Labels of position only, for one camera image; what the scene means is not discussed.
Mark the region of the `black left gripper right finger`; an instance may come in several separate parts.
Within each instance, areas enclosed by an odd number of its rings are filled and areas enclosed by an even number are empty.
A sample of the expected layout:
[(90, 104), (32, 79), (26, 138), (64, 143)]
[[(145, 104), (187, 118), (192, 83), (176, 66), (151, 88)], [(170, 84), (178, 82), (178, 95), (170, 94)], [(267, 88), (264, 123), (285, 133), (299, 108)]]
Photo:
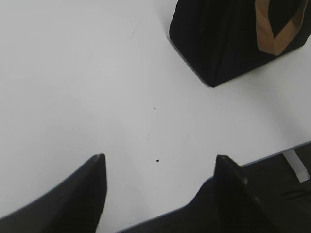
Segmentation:
[(225, 233), (280, 232), (255, 201), (244, 169), (229, 156), (217, 155), (214, 183)]

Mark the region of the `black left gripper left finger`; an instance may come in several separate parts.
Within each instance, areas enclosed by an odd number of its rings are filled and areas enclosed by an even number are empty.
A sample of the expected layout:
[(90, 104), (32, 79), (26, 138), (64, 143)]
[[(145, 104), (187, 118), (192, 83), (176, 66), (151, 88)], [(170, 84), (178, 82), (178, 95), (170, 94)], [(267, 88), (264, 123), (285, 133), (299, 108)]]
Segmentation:
[(2, 233), (94, 233), (107, 195), (106, 159), (94, 155), (54, 189), (1, 218)]

